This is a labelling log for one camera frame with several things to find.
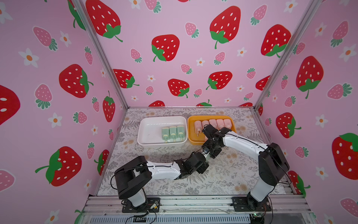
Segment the yellow plastic storage box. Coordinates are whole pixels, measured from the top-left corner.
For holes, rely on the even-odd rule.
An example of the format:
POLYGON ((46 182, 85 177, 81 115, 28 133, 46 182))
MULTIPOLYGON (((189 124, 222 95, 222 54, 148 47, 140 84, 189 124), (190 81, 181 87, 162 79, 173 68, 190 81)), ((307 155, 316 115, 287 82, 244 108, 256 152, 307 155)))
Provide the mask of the yellow plastic storage box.
POLYGON ((210 119, 230 119, 232 122, 232 128, 231 131, 236 132, 234 121, 231 117, 224 116, 224 115, 194 115, 188 118, 187 124, 188 124, 188 139, 193 145, 202 145, 205 143, 205 135, 204 133, 200 133, 199 136, 196 135, 195 129, 194 129, 194 122, 197 120, 200 120, 201 122, 204 120, 210 120, 210 119))

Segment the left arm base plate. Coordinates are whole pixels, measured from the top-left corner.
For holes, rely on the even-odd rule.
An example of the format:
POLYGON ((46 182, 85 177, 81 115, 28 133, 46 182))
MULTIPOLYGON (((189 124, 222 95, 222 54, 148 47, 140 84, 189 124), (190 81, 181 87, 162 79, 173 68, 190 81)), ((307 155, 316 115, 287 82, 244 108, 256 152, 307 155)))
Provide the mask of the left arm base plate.
POLYGON ((159 197, 146 197, 141 205, 134 206, 131 200, 122 201, 122 213, 158 213, 160 208, 159 197))

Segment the green sharpener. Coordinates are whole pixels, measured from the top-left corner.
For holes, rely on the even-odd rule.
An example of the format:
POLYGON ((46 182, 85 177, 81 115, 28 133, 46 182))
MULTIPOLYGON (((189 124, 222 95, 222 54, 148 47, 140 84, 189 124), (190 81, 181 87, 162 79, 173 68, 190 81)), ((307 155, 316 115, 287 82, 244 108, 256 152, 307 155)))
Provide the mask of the green sharpener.
POLYGON ((162 128, 161 134, 162 134, 162 139, 165 141, 165 143, 168 142, 168 140, 170 139, 170 129, 168 127, 164 127, 162 128))
POLYGON ((184 128, 184 126, 177 126, 177 136, 178 136, 178 138, 181 139, 181 141, 183 141, 183 138, 185 136, 185 128, 184 128))
POLYGON ((176 142, 176 139, 177 139, 177 127, 175 127, 175 126, 169 127, 169 133, 170 133, 170 139, 173 142, 176 142))

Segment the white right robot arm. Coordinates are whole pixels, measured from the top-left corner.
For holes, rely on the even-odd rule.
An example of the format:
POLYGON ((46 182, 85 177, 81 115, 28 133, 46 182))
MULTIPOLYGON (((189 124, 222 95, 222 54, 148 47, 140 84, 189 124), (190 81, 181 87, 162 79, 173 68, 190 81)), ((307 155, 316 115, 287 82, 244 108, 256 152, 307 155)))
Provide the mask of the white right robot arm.
POLYGON ((252 206, 260 204, 288 173, 290 166, 278 144, 258 143, 240 136, 224 127, 217 130, 212 125, 205 125, 202 132, 207 137, 202 150, 215 158, 222 147, 231 147, 258 162, 259 178, 247 199, 252 206))

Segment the white plastic storage box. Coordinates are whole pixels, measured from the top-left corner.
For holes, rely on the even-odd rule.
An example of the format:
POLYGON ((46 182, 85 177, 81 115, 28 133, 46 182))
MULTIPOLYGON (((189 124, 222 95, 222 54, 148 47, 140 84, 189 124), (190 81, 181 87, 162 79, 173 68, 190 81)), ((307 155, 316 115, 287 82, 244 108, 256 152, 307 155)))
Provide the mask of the white plastic storage box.
POLYGON ((186 119, 182 116, 150 117, 141 120, 137 142, 144 148, 181 147, 188 140, 188 127, 186 119), (184 126, 183 141, 177 137, 176 142, 171 139, 167 143, 162 139, 162 128, 171 126, 184 126))

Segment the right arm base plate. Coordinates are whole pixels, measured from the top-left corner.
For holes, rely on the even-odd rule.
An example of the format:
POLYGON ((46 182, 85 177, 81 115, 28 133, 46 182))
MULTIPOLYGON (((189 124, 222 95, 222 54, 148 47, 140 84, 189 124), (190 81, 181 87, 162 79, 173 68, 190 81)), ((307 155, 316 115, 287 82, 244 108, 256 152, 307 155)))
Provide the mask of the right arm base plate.
POLYGON ((256 201, 250 193, 243 197, 232 197, 231 206, 234 207, 235 212, 268 212, 272 211, 268 196, 261 202, 256 201))

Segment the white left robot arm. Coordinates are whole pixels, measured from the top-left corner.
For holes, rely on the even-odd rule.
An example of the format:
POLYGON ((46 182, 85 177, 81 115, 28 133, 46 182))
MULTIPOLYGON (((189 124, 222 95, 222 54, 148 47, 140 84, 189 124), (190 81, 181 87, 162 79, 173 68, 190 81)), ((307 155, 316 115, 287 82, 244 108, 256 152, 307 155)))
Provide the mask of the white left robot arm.
POLYGON ((177 159, 170 163, 147 161, 138 156, 118 168, 114 175, 118 197, 129 200, 135 208, 148 203, 144 187, 151 180, 180 180, 188 178, 194 172, 203 174, 209 167, 206 157, 200 152, 193 152, 186 159, 177 159))

